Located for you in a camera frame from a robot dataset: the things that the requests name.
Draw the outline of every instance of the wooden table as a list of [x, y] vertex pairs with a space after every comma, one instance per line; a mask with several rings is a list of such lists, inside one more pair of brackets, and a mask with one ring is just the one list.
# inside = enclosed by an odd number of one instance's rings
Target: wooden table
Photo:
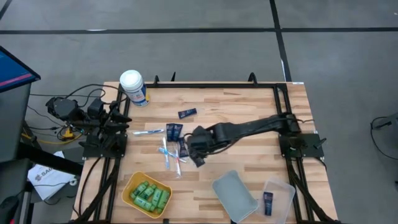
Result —
[[[106, 82], [117, 87], [118, 82]], [[302, 83], [288, 83], [290, 104], [298, 119], [312, 119], [305, 87]], [[104, 88], [103, 100], [116, 99], [117, 91]], [[175, 164], [171, 171], [165, 169], [164, 155], [157, 152], [162, 145], [164, 134], [134, 136], [133, 131], [164, 128], [166, 123], [183, 124], [183, 133], [191, 132], [195, 127], [211, 126], [219, 122], [242, 123], [276, 114], [274, 94], [267, 88], [148, 88], [150, 103], [143, 108], [131, 105], [129, 117], [132, 118], [127, 133], [126, 155], [121, 160], [118, 185], [113, 208], [113, 223], [162, 223], [169, 218], [170, 223], [230, 223], [220, 201], [211, 188], [211, 183], [229, 170], [236, 170], [254, 198], [261, 198], [264, 182], [274, 176], [288, 182], [285, 160], [280, 154], [277, 133], [269, 132], [246, 137], [227, 151], [208, 157], [206, 164], [196, 168], [192, 161], [180, 163], [182, 178], [175, 173]], [[196, 108], [198, 114], [179, 119], [177, 112]], [[301, 124], [303, 132], [315, 130], [313, 123]], [[83, 181], [96, 159], [85, 162], [77, 193], [75, 208], [78, 208]], [[83, 196], [83, 210], [97, 194], [100, 185], [103, 161], [100, 160], [88, 180]], [[308, 188], [322, 209], [337, 219], [333, 198], [325, 168], [315, 159], [305, 159], [304, 167]], [[143, 171], [154, 179], [171, 186], [173, 196], [164, 214], [159, 219], [151, 219], [135, 208], [126, 205], [121, 199], [121, 192], [130, 176]], [[299, 194], [303, 219], [306, 219], [304, 201]], [[104, 196], [101, 219], [105, 218], [108, 193]], [[270, 223], [270, 220], [258, 214], [252, 214], [243, 223]], [[287, 217], [287, 223], [295, 223], [293, 206]]]

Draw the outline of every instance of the monitor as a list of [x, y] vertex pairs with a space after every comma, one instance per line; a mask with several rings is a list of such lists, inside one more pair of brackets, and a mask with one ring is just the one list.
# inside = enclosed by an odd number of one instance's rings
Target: monitor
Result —
[[0, 93], [37, 80], [40, 75], [0, 46]]

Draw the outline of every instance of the yellow tray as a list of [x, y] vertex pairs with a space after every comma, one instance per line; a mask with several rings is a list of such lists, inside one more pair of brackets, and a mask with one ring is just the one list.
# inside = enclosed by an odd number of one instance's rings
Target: yellow tray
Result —
[[[138, 207], [137, 205], [135, 205], [132, 201], [132, 198], [130, 197], [130, 192], [134, 189], [136, 189], [138, 187], [138, 185], [140, 185], [142, 182], [148, 181], [150, 186], [151, 184], [156, 184], [156, 187], [160, 190], [166, 190], [168, 192], [170, 192], [170, 197], [169, 200], [166, 203], [166, 206], [164, 207], [162, 213], [157, 214], [155, 212], [148, 212], [140, 207]], [[160, 183], [159, 181], [149, 177], [148, 175], [145, 175], [145, 173], [143, 172], [135, 172], [131, 177], [129, 182], [127, 183], [127, 185], [124, 187], [123, 193], [122, 193], [122, 199], [123, 202], [140, 210], [142, 213], [145, 213], [147, 216], [151, 217], [151, 218], [159, 218], [164, 211], [166, 210], [167, 205], [169, 204], [170, 199], [172, 198], [173, 192], [171, 187], [164, 185], [162, 183]]]

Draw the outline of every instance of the plastic jar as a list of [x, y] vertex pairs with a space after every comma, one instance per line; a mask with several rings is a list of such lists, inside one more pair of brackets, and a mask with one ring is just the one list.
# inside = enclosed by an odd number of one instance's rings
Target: plastic jar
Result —
[[149, 103], [147, 88], [139, 72], [125, 71], [120, 76], [120, 84], [134, 105], [146, 106]]

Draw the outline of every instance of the gray floor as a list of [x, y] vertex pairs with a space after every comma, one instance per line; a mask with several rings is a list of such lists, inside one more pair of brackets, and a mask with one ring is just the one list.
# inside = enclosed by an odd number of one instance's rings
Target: gray floor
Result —
[[[398, 27], [395, 0], [276, 2], [282, 27]], [[258, 0], [13, 0], [0, 30], [272, 27], [270, 8]], [[397, 33], [295, 33], [284, 34], [284, 42], [292, 79], [305, 82], [317, 129], [328, 138], [326, 163], [340, 220], [396, 223], [398, 163], [376, 151], [369, 122], [398, 111]], [[32, 93], [116, 81], [127, 69], [147, 81], [155, 75], [169, 80], [173, 72], [180, 81], [246, 80], [250, 72], [260, 81], [284, 80], [274, 33], [0, 35], [0, 44], [41, 74]], [[46, 100], [32, 96], [29, 105], [45, 113]], [[26, 120], [53, 125], [31, 110]], [[376, 141], [398, 157], [389, 131], [376, 132]], [[72, 204], [69, 198], [51, 207], [38, 203], [33, 223], [66, 222]]]

